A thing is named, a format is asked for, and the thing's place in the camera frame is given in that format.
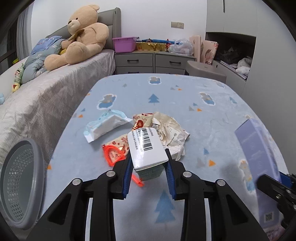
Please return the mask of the pink floral gift bags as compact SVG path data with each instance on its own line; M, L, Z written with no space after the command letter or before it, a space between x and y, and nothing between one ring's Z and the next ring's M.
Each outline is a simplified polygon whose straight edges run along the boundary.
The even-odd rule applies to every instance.
M218 49L218 43L209 40L202 40L199 35L190 37L189 41L194 48L193 56L196 58L196 61L212 65Z

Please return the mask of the cream paper wrapper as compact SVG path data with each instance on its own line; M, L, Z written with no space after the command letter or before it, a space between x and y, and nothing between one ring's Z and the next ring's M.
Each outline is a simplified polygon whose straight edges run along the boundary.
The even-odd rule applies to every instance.
M185 155L185 141L190 134L172 117L155 112L152 118L152 128L155 128L164 149L169 149L173 160L179 161Z

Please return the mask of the red patterned snack wrapper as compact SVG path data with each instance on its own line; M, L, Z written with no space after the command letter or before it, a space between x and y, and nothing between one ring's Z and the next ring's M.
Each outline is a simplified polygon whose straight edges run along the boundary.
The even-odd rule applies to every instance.
M132 118L134 122L132 130L136 130L138 128L151 127L152 118L153 113L141 113L134 115ZM120 151L122 151L125 155L128 153L128 150L130 149L128 145L127 134L121 135L115 138L114 140L103 144L102 149L105 149L106 146L114 146Z

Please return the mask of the large tan teddy bear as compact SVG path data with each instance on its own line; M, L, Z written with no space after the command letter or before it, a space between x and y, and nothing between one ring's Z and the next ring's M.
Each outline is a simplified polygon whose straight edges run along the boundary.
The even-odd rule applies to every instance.
M67 64L76 64L99 54L109 37L107 25L98 22L100 7L89 4L79 8L67 25L71 37L61 43L65 53L51 54L44 61L45 68L55 70Z

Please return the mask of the white blue tissue pack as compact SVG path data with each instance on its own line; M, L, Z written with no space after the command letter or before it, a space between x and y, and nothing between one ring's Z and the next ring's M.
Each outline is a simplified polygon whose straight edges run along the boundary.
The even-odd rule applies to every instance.
M97 120L89 122L86 125L83 135L86 138L86 141L91 143L111 130L131 121L132 119L128 118L124 112L109 109Z

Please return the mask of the grey bed headboard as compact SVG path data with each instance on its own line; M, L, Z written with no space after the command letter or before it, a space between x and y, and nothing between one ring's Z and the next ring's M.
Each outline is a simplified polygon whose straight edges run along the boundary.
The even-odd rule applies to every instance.
M98 22L107 25L109 29L109 37L104 48L113 50L114 46L112 39L121 37L121 9L114 8L98 13ZM68 39L71 37L71 34L68 32L67 26L64 26L49 34L47 37L51 36L61 36L64 39Z

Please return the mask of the white barcode carton box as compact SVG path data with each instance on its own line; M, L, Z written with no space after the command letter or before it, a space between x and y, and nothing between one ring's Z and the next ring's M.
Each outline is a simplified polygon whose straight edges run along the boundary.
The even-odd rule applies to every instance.
M140 181L158 178L169 160L155 128L138 128L127 134L133 168Z

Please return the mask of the small blue plush toy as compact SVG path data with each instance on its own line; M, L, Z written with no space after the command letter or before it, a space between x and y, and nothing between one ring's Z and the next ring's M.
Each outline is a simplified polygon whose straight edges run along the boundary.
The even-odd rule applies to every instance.
M2 104L4 103L4 101L5 101L5 97L4 97L4 95L1 93L1 94L0 94L0 105L2 105Z

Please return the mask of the bed with grey sheet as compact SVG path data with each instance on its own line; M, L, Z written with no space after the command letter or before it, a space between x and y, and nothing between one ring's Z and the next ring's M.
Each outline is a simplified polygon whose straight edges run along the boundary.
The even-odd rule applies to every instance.
M47 71L22 85L1 105L1 162L23 138L42 149L45 163L84 97L100 79L115 71L113 50L78 64Z

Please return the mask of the grey drawer nightstand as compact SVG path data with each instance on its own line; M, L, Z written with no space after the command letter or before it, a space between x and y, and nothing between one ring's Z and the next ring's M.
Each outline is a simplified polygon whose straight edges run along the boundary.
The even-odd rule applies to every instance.
M196 61L193 56L164 51L116 53L114 59L115 74L163 73L183 75L187 62Z

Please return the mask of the wall power socket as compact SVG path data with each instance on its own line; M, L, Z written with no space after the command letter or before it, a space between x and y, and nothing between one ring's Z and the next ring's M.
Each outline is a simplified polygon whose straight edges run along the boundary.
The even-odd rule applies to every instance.
M184 29L184 23L181 22L171 22L172 28Z

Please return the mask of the grey perforated trash basket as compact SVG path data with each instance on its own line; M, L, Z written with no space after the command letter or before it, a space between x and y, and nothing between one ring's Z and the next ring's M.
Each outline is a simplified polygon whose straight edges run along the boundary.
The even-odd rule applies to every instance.
M12 226L28 230L37 221L44 183L42 150L33 139L24 138L8 152L1 169L1 204Z

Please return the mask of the folded light blue quilt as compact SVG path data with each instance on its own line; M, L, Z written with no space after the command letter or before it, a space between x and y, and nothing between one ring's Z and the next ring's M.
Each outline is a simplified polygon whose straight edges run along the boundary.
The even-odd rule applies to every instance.
M46 71L45 59L51 54L59 54L63 40L61 36L53 36L37 42L25 63L22 64L21 84L37 78Z

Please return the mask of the gold gift boxes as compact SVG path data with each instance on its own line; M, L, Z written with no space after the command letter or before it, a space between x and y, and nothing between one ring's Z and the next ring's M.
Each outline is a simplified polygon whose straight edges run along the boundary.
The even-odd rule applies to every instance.
M136 42L138 51L162 51L167 52L168 48L165 43Z

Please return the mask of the purple cardboard box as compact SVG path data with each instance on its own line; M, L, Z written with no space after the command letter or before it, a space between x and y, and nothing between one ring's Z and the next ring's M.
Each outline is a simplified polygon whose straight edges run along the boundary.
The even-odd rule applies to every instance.
M257 202L259 224L270 229L280 222L280 212L276 202L257 188L258 178L266 174L281 181L280 172L287 173L287 166L280 149L266 127L258 120L246 120L236 131L236 137L244 152L252 176Z

